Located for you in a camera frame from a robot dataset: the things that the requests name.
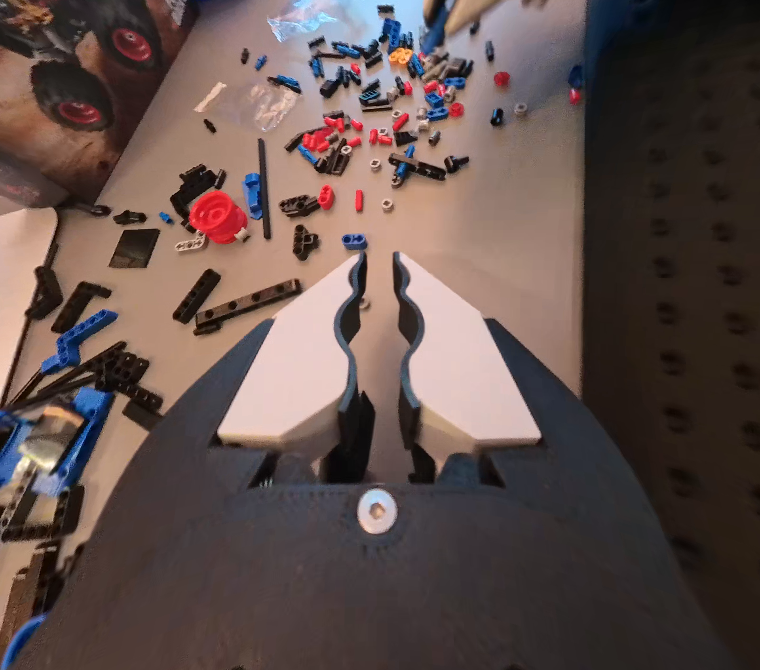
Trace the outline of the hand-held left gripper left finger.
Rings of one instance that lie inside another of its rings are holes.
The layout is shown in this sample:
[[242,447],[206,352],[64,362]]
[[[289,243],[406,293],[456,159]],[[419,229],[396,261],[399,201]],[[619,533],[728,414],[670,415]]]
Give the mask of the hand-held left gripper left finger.
[[350,343],[366,275],[366,254],[354,253],[272,317],[217,430],[222,443],[298,454],[327,482],[364,479],[375,410]]

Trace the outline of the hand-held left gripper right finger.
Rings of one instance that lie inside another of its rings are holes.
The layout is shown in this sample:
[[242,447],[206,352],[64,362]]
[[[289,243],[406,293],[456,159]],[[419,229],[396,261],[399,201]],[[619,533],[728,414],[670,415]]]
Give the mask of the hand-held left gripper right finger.
[[393,255],[401,359],[398,420],[412,482],[453,456],[533,447],[542,434],[486,318],[405,253]]

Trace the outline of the red toy wheel hub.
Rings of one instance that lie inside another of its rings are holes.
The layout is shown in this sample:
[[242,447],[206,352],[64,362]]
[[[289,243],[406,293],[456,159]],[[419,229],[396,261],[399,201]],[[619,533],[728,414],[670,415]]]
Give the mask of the red toy wheel hub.
[[193,204],[189,224],[211,242],[228,245],[244,243],[250,238],[248,216],[222,191],[207,192]]

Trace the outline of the blue toy panel piece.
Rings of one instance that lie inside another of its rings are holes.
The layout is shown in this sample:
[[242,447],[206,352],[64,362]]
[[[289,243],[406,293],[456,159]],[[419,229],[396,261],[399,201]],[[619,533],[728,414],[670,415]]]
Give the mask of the blue toy panel piece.
[[32,429],[23,418],[1,411],[1,486],[7,485],[22,459],[20,447]]
[[112,393],[89,386],[76,391],[70,406],[81,417],[81,424],[68,442],[55,470],[48,474],[38,472],[33,483],[34,493],[58,497],[78,484],[106,423],[113,399]]

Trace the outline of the long black axle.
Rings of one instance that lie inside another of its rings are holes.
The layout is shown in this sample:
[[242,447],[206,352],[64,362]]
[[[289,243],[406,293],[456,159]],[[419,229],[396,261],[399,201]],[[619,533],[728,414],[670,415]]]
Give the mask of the long black axle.
[[265,240],[271,240],[271,207],[268,186],[268,157],[263,138],[258,138],[259,185],[261,197],[261,226]]

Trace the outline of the black square panel piece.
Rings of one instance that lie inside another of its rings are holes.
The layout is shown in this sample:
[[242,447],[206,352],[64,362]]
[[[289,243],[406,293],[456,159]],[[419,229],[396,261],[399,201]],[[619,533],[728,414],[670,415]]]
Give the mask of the black square panel piece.
[[160,229],[125,229],[109,260],[109,268],[147,268],[157,245]]
[[57,471],[84,424],[84,417],[71,404],[52,402],[42,410],[18,452],[50,475]]

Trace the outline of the blue angled beam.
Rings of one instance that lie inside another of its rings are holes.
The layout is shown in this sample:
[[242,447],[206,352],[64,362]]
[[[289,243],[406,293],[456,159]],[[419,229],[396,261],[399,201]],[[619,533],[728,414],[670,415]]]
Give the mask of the blue angled beam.
[[40,373],[49,376],[81,363],[81,345],[90,337],[112,324],[119,318],[114,311],[103,309],[76,324],[58,337],[55,353],[40,365]]

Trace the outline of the white rounded board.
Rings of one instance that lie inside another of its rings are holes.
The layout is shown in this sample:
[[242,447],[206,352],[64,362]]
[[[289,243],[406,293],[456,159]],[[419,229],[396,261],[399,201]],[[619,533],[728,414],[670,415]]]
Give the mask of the white rounded board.
[[55,209],[24,209],[1,217],[1,391],[5,391],[25,326],[25,310],[36,289],[59,217]]

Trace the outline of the dark toy set box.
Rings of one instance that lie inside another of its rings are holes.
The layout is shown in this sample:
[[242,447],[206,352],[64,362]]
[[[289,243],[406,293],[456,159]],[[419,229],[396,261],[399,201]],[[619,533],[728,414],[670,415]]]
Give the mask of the dark toy set box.
[[94,203],[198,16],[194,0],[1,0],[1,194]]

